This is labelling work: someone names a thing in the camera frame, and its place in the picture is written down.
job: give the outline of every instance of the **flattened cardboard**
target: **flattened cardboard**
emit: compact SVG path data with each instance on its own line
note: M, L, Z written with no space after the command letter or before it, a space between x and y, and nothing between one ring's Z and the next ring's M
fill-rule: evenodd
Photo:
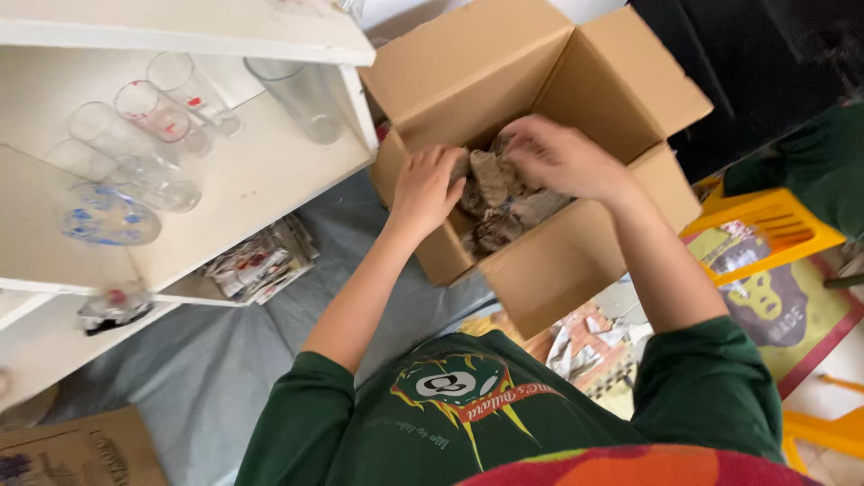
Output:
M21 484L168 486L134 406L0 434L0 462Z
M477 0L388 42L378 50L374 68L359 72L399 127L535 43L572 29L570 20L546 2Z
M530 12L537 20L520 30ZM429 143L479 148L504 124L539 112L629 163L676 230L699 215L664 138L710 111L708 101L631 9L592 22L588 32L562 19L544 0L474 0L378 51L362 75L394 121L372 169L385 204L410 150ZM624 43L616 30L626 30ZM439 46L446 55L433 52ZM626 271L611 216L595 201L571 203L478 264L459 241L456 228L469 227L463 219L454 211L417 248L423 269L433 284L449 285L479 267L526 338Z

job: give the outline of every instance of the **green fabric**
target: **green fabric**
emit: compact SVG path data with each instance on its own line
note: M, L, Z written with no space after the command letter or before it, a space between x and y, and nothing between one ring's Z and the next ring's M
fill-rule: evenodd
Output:
M835 106L723 177L725 195L786 187L820 220L864 237L864 103Z
M354 400L336 363L300 353L273 388L236 484L452 484L557 451L698 444L782 463L780 398L729 318L654 336L632 422L597 406L503 333L444 336Z

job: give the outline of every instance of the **newspaper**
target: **newspaper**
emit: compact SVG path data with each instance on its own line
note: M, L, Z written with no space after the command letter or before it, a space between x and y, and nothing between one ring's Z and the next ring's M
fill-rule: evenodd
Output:
M237 302L263 304L313 266L312 236L289 214L201 267Z

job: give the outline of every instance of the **red banner graphic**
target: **red banner graphic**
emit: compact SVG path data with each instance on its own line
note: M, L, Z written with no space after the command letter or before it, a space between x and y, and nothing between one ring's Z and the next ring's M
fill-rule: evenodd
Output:
M459 420L465 424L466 422L476 422L490 413L499 410L502 406L510 405L514 401L537 395L540 393L554 393L561 395L549 385L543 383L525 383L514 388L506 390L497 390L492 392L488 397L477 399L474 402L466 405L464 408L457 409L459 411Z

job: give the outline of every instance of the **yellow chair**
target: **yellow chair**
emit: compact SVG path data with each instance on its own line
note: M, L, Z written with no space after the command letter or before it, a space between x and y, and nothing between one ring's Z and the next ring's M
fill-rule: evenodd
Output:
M681 236L737 220L755 227L756 235L766 241L771 253L758 262L722 275L702 265L718 287L821 252L846 240L840 232L816 218L789 189L768 189L733 197L722 197L722 194L721 183L702 204L702 216L690 223Z
M820 380L864 393L864 385L831 378L826 374ZM822 420L805 413L783 412L783 452L789 467L807 474L807 466L798 454L795 439L801 438L864 459L864 406L854 409L837 420Z

